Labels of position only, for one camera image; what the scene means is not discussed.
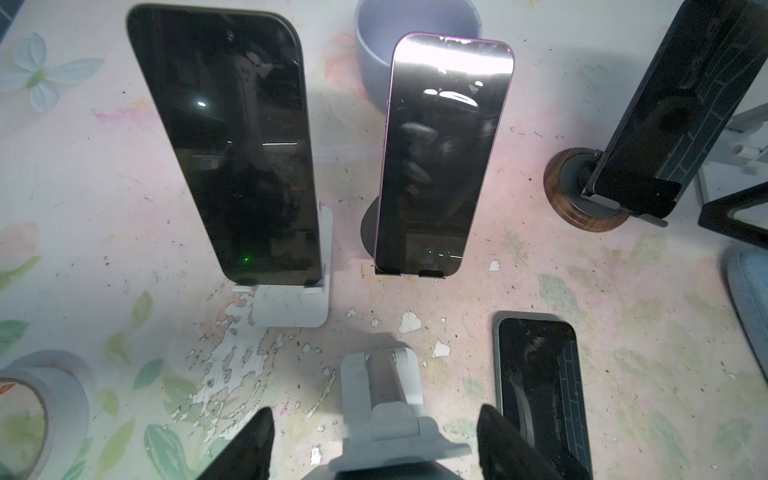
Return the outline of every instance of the tape roll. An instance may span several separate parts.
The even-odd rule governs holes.
[[[64,370],[42,366],[0,370],[0,382],[27,387],[42,405],[42,448],[25,478],[61,480],[88,433],[88,399],[80,382]]]

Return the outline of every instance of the black phone screen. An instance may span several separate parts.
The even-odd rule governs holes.
[[[504,318],[496,336],[502,415],[564,480],[591,478],[586,410],[573,328]]]
[[[511,49],[495,41],[409,34],[397,44],[374,253],[379,271],[458,270],[514,64]]]
[[[128,34],[224,274],[322,277],[303,60],[284,18],[142,5]]]

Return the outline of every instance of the table surface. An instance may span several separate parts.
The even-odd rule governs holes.
[[[0,45],[0,65],[33,32],[46,67],[104,59],[46,115],[26,90],[0,94],[0,271],[27,267],[0,273],[0,320],[16,320],[15,333],[0,324],[0,366],[49,362],[81,380],[81,478],[193,478],[262,406],[273,478],[301,478],[313,449],[323,463],[341,453],[341,358],[398,342],[424,362],[427,414],[475,452],[445,464],[481,478],[475,420],[495,402],[502,310],[575,328],[595,478],[768,475],[768,389],[720,273],[733,242],[696,225],[694,189],[666,229],[630,219],[595,234],[542,188],[558,151],[607,144],[678,0],[475,2],[517,65],[462,268],[438,282],[374,276],[359,238],[384,116],[359,80],[354,0],[217,2],[278,12],[303,44],[316,188],[334,214],[316,329],[259,327],[232,293],[131,51],[134,3],[27,0]],[[422,327],[400,333],[412,315]],[[432,358],[437,343],[448,356]]]

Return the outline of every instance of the phone stand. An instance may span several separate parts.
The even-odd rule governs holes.
[[[321,326],[328,320],[333,253],[333,212],[318,203],[320,259],[323,278],[314,285],[235,285],[233,292],[253,296],[253,322],[258,326]]]

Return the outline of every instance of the peeling paint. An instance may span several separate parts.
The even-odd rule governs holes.
[[[310,450],[310,465],[320,465],[323,461],[323,452],[320,450],[320,445],[315,445]]]
[[[432,351],[432,358],[438,359],[449,355],[451,355],[451,347],[444,344],[443,342],[438,341],[435,344],[435,349]]]
[[[314,407],[310,410],[309,413],[306,414],[306,419],[309,420],[312,418],[312,415],[315,415],[315,412],[320,407],[320,403],[323,402],[323,400],[326,398],[326,396],[331,393],[331,386],[333,386],[333,382],[336,380],[336,370],[331,371],[331,376],[328,379],[328,385],[326,385],[326,388],[323,389],[323,394],[320,396],[320,400],[317,401]]]
[[[422,321],[414,312],[409,310],[402,314],[399,328],[400,333],[408,333],[420,328],[422,328]]]

